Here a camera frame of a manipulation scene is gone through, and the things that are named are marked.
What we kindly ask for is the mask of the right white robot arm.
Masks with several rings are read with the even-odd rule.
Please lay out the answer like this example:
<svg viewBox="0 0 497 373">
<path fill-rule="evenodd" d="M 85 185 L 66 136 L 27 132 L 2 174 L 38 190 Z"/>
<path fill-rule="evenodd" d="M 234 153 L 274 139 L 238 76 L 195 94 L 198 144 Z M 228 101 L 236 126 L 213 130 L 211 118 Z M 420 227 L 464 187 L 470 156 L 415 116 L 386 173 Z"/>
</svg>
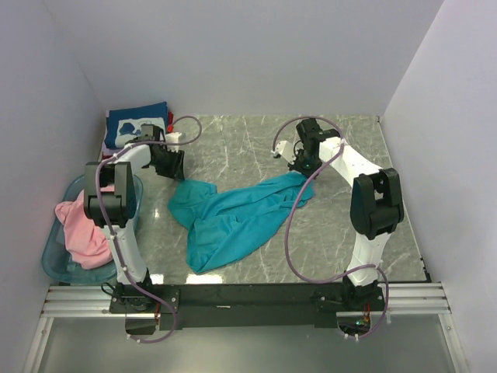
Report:
<svg viewBox="0 0 497 373">
<path fill-rule="evenodd" d="M 349 286 L 341 290 L 345 307 L 357 310 L 368 300 L 367 286 L 377 280 L 384 247 L 405 212 L 400 176 L 363 157 L 337 126 L 323 130 L 320 117 L 302 117 L 296 132 L 302 148 L 288 141 L 273 142 L 273 156 L 283 157 L 289 170 L 313 180 L 331 166 L 351 187 L 349 216 L 356 231 L 353 254 L 345 272 Z"/>
</svg>

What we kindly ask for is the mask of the teal t-shirt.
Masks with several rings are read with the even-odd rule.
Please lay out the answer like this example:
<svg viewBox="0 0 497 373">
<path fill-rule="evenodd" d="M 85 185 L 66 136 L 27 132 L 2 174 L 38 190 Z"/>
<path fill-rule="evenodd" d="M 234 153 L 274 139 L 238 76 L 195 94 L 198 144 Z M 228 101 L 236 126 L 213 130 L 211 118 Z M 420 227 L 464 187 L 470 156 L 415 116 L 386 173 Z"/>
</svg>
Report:
<svg viewBox="0 0 497 373">
<path fill-rule="evenodd" d="M 168 210 L 188 231 L 189 268 L 202 274 L 255 252 L 287 220 L 306 181 L 300 173 L 289 172 L 223 193 L 212 183 L 182 181 Z"/>
</svg>

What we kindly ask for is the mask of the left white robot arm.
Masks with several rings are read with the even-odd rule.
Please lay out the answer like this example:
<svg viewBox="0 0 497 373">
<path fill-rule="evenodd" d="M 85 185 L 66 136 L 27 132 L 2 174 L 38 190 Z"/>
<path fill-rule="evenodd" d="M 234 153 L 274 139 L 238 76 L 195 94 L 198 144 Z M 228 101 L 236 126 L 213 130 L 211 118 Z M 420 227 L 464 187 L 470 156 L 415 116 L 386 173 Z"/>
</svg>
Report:
<svg viewBox="0 0 497 373">
<path fill-rule="evenodd" d="M 83 208 L 111 248 L 118 281 L 113 297 L 126 299 L 137 312 L 153 307 L 155 293 L 134 233 L 138 206 L 134 176 L 151 166 L 160 176 L 184 180 L 185 152 L 180 149 L 184 143 L 183 133 L 146 124 L 107 160 L 85 166 Z"/>
</svg>

